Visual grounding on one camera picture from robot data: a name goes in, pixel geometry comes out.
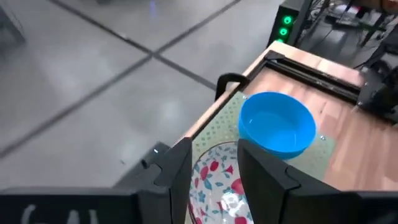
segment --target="blue bowl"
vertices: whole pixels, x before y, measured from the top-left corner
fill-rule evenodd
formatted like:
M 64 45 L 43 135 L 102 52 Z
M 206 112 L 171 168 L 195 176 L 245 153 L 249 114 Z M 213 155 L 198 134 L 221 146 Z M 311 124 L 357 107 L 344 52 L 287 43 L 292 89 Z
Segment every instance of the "blue bowl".
M 291 159 L 303 153 L 317 134 L 311 112 L 291 96 L 264 92 L 247 99 L 239 114 L 239 137 L 267 152 Z

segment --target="plate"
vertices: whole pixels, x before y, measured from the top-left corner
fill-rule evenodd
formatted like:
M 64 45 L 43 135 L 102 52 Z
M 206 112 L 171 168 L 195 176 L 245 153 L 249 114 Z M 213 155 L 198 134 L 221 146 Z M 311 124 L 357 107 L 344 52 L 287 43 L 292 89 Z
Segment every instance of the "plate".
M 196 161 L 188 206 L 193 223 L 253 223 L 239 175 L 237 151 L 237 142 L 224 142 Z

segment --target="green led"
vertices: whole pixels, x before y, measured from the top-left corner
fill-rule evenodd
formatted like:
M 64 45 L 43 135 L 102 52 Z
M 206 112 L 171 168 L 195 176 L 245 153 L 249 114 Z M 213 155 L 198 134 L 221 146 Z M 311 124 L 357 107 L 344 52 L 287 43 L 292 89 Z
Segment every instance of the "green led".
M 285 25 L 290 25 L 293 22 L 293 17 L 292 16 L 284 16 L 282 21 Z
M 288 30 L 286 28 L 280 28 L 279 29 L 279 34 L 280 35 L 285 36 L 285 35 L 287 35 L 287 33 L 288 33 Z

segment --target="tile grout line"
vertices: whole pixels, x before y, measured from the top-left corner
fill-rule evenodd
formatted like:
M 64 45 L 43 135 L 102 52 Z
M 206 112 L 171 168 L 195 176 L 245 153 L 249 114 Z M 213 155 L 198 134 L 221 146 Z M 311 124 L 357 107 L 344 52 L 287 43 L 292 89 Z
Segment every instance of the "tile grout line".
M 92 100 L 93 98 L 97 97 L 100 95 L 102 92 L 106 91 L 109 89 L 111 86 L 113 86 L 115 83 L 118 81 L 122 80 L 123 78 L 126 78 L 131 72 L 137 70 L 138 68 L 141 68 L 145 63 L 151 60 L 153 56 L 148 55 L 134 65 L 131 65 L 127 69 L 125 69 L 123 72 L 121 72 L 119 75 L 116 75 L 115 77 L 111 78 L 104 84 L 100 85 L 97 89 L 94 89 L 91 93 L 87 94 L 80 100 L 78 100 L 76 103 L 73 103 L 71 106 L 65 108 L 64 110 L 61 110 L 58 114 L 53 116 L 52 118 L 44 121 L 42 124 L 40 124 L 38 127 L 36 127 L 33 131 L 27 133 L 23 137 L 15 140 L 13 143 L 9 144 L 8 146 L 0 149 L 0 159 L 5 158 L 8 156 L 10 153 L 14 152 L 16 149 L 18 149 L 21 145 L 25 144 L 29 140 L 33 139 L 34 137 L 40 135 L 42 132 L 47 130 L 48 128 L 51 128 L 53 125 L 55 125 L 58 121 L 61 119 L 65 118 L 75 110 L 81 108 L 83 105 L 85 105 L 87 102 Z
M 183 66 L 161 56 L 161 53 L 164 52 L 165 50 L 167 50 L 168 48 L 174 46 L 175 44 L 177 44 L 178 42 L 180 42 L 181 40 L 183 40 L 185 37 L 187 37 L 188 35 L 192 34 L 193 32 L 195 32 L 196 30 L 200 29 L 201 27 L 203 27 L 204 25 L 208 24 L 209 22 L 211 22 L 213 19 L 217 18 L 218 16 L 222 15 L 222 13 L 226 12 L 229 8 L 235 6 L 238 2 L 240 2 L 240 0 L 234 0 L 233 2 L 227 4 L 226 6 L 222 7 L 221 9 L 217 10 L 216 12 L 214 12 L 213 14 L 211 14 L 210 16 L 204 18 L 204 20 L 202 20 L 201 22 L 195 24 L 193 27 L 189 28 L 187 31 L 185 31 L 184 33 L 178 35 L 176 38 L 172 39 L 171 41 L 167 42 L 165 45 L 163 45 L 162 47 L 160 47 L 158 50 L 156 50 L 155 52 L 152 51 L 151 49 L 148 49 L 147 47 L 138 44 L 137 42 L 135 42 L 134 40 L 130 39 L 129 37 L 126 37 L 125 35 L 119 34 L 117 32 L 115 32 L 114 30 L 106 27 L 105 25 L 101 24 L 100 22 L 95 21 L 94 19 L 92 19 L 90 16 L 86 16 L 84 15 L 84 13 L 80 12 L 77 9 L 72 8 L 71 6 L 68 6 L 67 4 L 59 1 L 59 0 L 48 0 L 52 3 L 54 3 L 55 5 L 57 5 L 58 7 L 61 7 L 62 9 L 74 14 L 75 16 L 79 17 L 80 19 L 83 19 L 86 22 L 89 22 L 90 24 L 104 30 L 105 32 L 107 32 L 108 34 L 113 35 L 114 37 L 124 41 L 125 43 L 143 51 L 144 53 L 149 54 L 150 56 L 153 56 L 154 58 L 156 58 L 157 60 L 161 61 L 162 63 L 166 64 L 169 67 L 172 67 L 173 69 L 177 70 L 179 73 L 181 73 L 182 75 L 185 75 L 188 78 L 191 78 L 193 80 L 195 80 L 196 82 L 198 82 L 199 84 L 202 84 L 212 90 L 216 89 L 216 85 L 214 83 L 212 83 L 211 81 L 207 80 L 206 78 L 203 78 L 199 75 L 197 75 L 196 73 L 184 68 Z
M 204 86 L 206 86 L 206 87 L 208 87 L 208 88 L 210 88 L 212 90 L 215 90 L 216 89 L 216 85 L 214 83 L 212 83 L 211 81 L 209 81 L 206 78 L 203 78 L 203 77 L 201 77 L 201 76 L 189 71 L 188 69 L 186 69 L 186 68 L 182 67 L 181 65 L 179 65 L 179 64 L 177 64 L 177 63 L 175 63 L 175 62 L 173 62 L 173 61 L 171 61 L 171 60 L 169 60 L 169 59 L 167 59 L 167 58 L 165 58 L 163 56 L 161 56 L 160 54 L 162 52 L 164 52 L 165 50 L 167 50 L 168 48 L 170 48 L 170 47 L 174 46 L 175 44 L 177 44 L 178 42 L 180 42 L 182 39 L 184 39 L 188 35 L 190 35 L 193 32 L 195 32 L 196 30 L 200 29 L 201 27 L 203 27 L 204 25 L 206 25 L 207 23 L 209 23 L 213 19 L 215 19 L 218 16 L 220 16 L 222 13 L 227 11 L 229 8 L 231 8 L 234 5 L 236 5 L 236 3 L 240 2 L 240 0 L 235 0 L 235 1 L 227 4 L 226 6 L 222 7 L 220 10 L 218 10 L 215 13 L 213 13 L 212 15 L 208 16 L 207 18 L 205 18 L 201 22 L 197 23 L 196 25 L 194 25 L 193 27 L 189 28 L 184 33 L 180 34 L 179 36 L 177 36 L 176 38 L 174 38 L 171 41 L 167 42 L 161 48 L 159 48 L 158 50 L 153 52 L 150 49 L 148 49 L 147 47 L 145 47 L 145 46 L 143 46 L 141 44 L 138 44 L 137 42 L 131 40 L 128 37 L 125 37 L 125 36 L 123 36 L 121 34 L 118 34 L 117 32 L 115 32 L 112 29 L 106 27 L 105 25 L 95 21 L 94 19 L 84 15 L 80 11 L 78 11 L 78 10 L 76 10 L 76 9 L 70 7 L 70 6 L 67 6 L 66 4 L 64 4 L 64 3 L 62 3 L 62 2 L 60 2 L 58 0 L 48 0 L 48 1 L 52 2 L 53 4 L 57 5 L 58 7 L 61 7 L 64 10 L 74 14 L 75 16 L 79 17 L 80 19 L 83 19 L 84 21 L 92 24 L 93 26 L 100 28 L 101 30 L 107 32 L 108 34 L 111 34 L 114 37 L 124 41 L 125 43 L 127 43 L 127 44 L 129 44 L 129 45 L 141 50 L 142 52 L 146 53 L 147 56 L 144 57 L 143 59 L 141 59 L 140 61 L 134 63 L 133 65 L 131 65 L 130 67 L 125 69 L 125 71 L 121 72 L 120 74 L 116 75 L 114 78 L 110 79 L 108 82 L 102 84 L 97 89 L 95 89 L 94 91 L 92 91 L 88 95 L 84 96 L 82 99 L 78 100 L 76 103 L 74 103 L 71 106 L 65 108 L 63 111 L 61 111 L 60 113 L 56 114 L 54 117 L 46 120 L 44 123 L 40 124 L 33 131 L 29 132 L 28 134 L 26 134 L 25 136 L 21 137 L 20 139 L 17 139 L 16 141 L 14 141 L 13 143 L 9 144 L 8 146 L 0 149 L 0 159 L 3 159 L 5 157 L 7 157 L 9 154 L 13 153 L 16 149 L 18 149 L 23 144 L 27 143 L 31 139 L 33 139 L 36 136 L 40 135 L 41 133 L 43 133 L 48 128 L 51 128 L 58 121 L 62 120 L 63 118 L 65 118 L 66 116 L 68 116 L 69 114 L 74 112 L 75 110 L 81 108 L 87 102 L 89 102 L 93 98 L 95 98 L 98 95 L 100 95 L 102 92 L 104 92 L 107 89 L 109 89 L 111 86 L 116 84 L 118 81 L 120 81 L 123 78 L 125 78 L 126 76 L 128 76 L 131 72 L 133 72 L 133 71 L 137 70 L 138 68 L 140 68 L 141 66 L 143 66 L 145 63 L 150 61 L 152 58 L 157 59 L 158 61 L 162 62 L 166 66 L 169 66 L 169 67 L 173 68 L 174 70 L 176 70 L 179 73 L 187 76 L 188 78 L 191 78 L 192 80 L 194 80 L 194 81 L 196 81 L 196 82 L 198 82 L 198 83 L 200 83 L 200 84 L 202 84 L 202 85 L 204 85 Z

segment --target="wooden tabletop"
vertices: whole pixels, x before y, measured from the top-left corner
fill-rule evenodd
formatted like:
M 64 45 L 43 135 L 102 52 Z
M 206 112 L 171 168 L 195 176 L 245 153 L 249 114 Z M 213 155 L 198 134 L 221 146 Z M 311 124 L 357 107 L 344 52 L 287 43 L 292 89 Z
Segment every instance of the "wooden tabletop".
M 363 84 L 358 71 L 280 42 L 270 45 L 243 75 L 248 75 L 268 50 L 282 53 L 354 85 Z M 233 88 L 236 85 L 210 106 L 185 136 L 192 136 L 226 100 Z M 262 91 L 279 91 L 300 100 L 311 111 L 318 132 L 336 141 L 324 182 L 340 190 L 398 190 L 398 146 L 394 146 L 394 139 L 398 139 L 396 128 L 365 112 L 354 110 L 349 103 L 273 70 L 264 69 L 244 93 L 252 95 Z

